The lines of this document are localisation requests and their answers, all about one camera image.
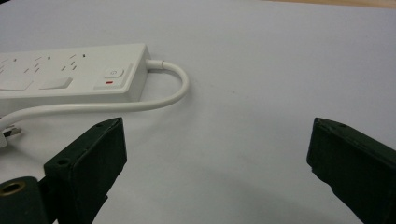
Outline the white power strip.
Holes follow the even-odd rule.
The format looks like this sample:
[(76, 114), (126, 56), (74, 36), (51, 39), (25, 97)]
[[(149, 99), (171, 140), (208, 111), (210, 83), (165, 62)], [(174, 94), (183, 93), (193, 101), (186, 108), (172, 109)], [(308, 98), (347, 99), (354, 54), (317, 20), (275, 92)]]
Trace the white power strip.
[(0, 117), (40, 105), (137, 102), (149, 58), (144, 44), (0, 53)]

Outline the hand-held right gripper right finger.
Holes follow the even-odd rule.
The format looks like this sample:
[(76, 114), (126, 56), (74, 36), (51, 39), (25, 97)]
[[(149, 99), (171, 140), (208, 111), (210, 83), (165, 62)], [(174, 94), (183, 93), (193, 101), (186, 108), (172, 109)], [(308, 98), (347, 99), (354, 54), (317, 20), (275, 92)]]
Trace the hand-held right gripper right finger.
[(316, 118), (306, 161), (364, 224), (396, 224), (396, 150), (343, 123)]

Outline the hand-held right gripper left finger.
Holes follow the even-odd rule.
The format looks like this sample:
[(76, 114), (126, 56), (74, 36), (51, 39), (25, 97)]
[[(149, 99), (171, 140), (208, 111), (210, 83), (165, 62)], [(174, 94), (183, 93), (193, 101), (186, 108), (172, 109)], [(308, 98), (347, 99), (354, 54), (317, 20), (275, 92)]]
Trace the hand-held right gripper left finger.
[(93, 125), (46, 162), (50, 204), (59, 224), (92, 224), (126, 162), (121, 118)]

